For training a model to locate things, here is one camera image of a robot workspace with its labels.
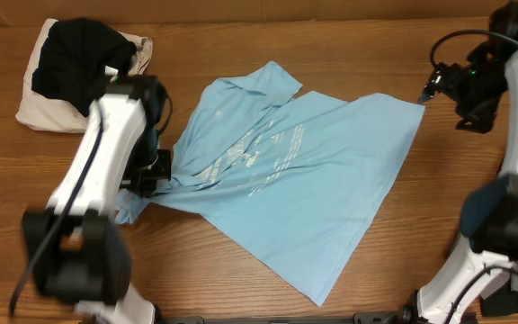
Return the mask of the light blue t-shirt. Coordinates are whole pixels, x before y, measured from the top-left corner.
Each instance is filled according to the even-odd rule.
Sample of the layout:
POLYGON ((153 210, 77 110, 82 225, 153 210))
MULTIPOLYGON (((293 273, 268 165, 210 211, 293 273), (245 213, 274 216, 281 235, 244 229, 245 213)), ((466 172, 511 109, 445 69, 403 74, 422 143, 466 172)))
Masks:
POLYGON ((200 214, 316 305, 392 188, 424 107, 346 102, 269 62, 208 85, 152 202, 200 214))

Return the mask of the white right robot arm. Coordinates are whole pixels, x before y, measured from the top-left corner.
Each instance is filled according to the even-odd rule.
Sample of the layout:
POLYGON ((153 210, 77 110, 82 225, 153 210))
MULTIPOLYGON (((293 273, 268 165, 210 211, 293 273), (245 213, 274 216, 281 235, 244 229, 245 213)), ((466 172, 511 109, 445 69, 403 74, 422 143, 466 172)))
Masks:
POLYGON ((457 129, 492 130, 502 95, 510 95, 508 141, 491 183, 472 192, 460 213, 452 252, 433 280, 415 291, 391 323, 474 323, 467 313, 518 279, 518 1, 495 10, 483 30, 487 40, 467 56, 467 65, 434 62, 420 103, 444 94, 456 104, 457 129))

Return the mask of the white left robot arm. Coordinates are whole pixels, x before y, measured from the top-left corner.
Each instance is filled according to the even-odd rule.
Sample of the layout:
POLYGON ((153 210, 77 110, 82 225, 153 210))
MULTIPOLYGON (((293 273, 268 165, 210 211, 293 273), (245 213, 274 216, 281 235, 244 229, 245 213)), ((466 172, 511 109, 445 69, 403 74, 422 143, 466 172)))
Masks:
POLYGON ((95 323, 155 324, 160 309, 131 283, 131 257, 114 224, 119 190, 149 197, 171 175, 157 124, 173 103, 156 76, 112 76, 90 105, 74 160, 42 211, 26 210, 28 265, 14 288, 14 315, 32 279, 39 294, 71 304, 95 323))

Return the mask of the beige folded garment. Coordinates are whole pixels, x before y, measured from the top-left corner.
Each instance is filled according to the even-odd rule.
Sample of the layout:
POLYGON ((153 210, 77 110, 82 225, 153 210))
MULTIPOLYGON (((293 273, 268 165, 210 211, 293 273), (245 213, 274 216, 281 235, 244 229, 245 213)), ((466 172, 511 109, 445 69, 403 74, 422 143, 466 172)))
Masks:
MULTIPOLYGON (((41 48, 48 38, 50 28, 56 22, 56 19, 49 18, 41 27, 23 77, 22 100, 15 118, 19 123, 36 131, 82 133, 85 132, 87 119, 71 103, 48 99, 31 90, 32 74, 39 65, 41 48)), ((137 47, 137 52, 131 60, 129 74, 143 74, 152 58, 153 41, 149 37, 122 31, 120 34, 137 47)))

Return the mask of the black folded garment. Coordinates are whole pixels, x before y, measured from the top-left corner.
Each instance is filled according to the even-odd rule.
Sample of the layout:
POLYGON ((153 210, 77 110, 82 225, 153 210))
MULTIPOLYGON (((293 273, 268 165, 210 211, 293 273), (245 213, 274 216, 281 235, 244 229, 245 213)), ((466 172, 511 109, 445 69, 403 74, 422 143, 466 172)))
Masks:
POLYGON ((31 90, 72 104, 84 117, 104 94, 105 69, 127 72, 136 45, 102 22, 78 18, 54 22, 40 50, 31 90))

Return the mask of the black garment under grey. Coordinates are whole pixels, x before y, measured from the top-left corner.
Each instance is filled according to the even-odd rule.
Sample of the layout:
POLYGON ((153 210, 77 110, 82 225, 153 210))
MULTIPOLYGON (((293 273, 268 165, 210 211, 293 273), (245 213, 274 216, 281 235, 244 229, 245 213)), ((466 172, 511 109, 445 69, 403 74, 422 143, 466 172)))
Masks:
POLYGON ((518 313, 518 292, 511 290, 511 281, 483 298, 480 302, 483 317, 505 317, 518 313))

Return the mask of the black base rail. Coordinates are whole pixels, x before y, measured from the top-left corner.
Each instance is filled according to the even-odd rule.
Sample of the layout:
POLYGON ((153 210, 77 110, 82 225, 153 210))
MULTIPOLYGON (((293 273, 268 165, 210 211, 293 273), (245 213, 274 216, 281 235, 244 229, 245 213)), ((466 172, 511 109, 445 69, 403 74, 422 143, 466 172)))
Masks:
POLYGON ((204 319, 194 317, 164 317, 156 311, 155 324, 427 324, 426 319, 417 318, 410 310, 400 312, 360 312, 351 316, 328 317, 271 317, 204 319))

